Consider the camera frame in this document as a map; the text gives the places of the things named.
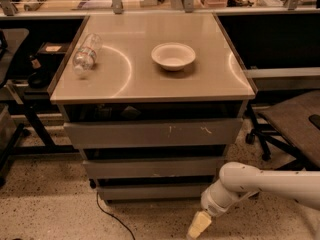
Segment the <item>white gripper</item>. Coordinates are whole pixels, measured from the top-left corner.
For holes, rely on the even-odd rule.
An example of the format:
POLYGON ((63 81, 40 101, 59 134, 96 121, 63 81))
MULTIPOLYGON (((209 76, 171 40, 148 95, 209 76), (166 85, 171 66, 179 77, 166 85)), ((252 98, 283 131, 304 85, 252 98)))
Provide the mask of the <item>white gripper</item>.
POLYGON ((196 240, 212 223, 211 217, 219 217, 237 202, 245 198, 246 193, 228 190, 220 180, 210 185, 201 194, 201 207, 188 228, 187 239, 196 240))

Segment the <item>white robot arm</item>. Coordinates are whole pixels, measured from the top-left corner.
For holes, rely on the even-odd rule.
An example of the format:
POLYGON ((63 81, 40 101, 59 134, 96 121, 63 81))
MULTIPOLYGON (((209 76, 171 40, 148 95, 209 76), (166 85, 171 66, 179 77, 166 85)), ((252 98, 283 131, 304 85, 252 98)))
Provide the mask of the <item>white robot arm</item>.
POLYGON ((320 172, 261 170, 239 162, 224 164, 219 179, 201 194, 201 210, 189 226, 187 240, 196 240, 214 217, 259 192, 272 193, 320 210, 320 172))

